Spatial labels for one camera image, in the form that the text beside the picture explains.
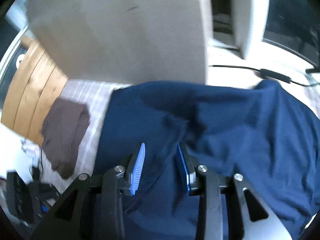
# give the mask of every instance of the brown cloth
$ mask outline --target brown cloth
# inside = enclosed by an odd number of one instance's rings
[[[42,125],[42,148],[51,167],[63,179],[74,172],[78,148],[89,126],[86,105],[57,98]]]

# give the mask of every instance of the screw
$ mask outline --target screw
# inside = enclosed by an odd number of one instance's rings
[[[239,174],[239,173],[236,173],[233,177],[238,181],[242,181],[243,180],[243,176],[241,174]]]
[[[122,171],[124,171],[124,167],[121,166],[121,165],[118,165],[118,166],[115,167],[115,171],[116,172],[122,172]]]
[[[88,175],[87,174],[85,174],[85,173],[82,173],[82,174],[80,174],[79,175],[79,180],[86,180],[87,179],[87,177],[88,177]]]
[[[199,171],[202,171],[202,172],[206,172],[206,171],[208,170],[208,168],[207,168],[207,166],[205,166],[205,165],[199,165],[199,166],[198,166],[198,170],[199,170]]]

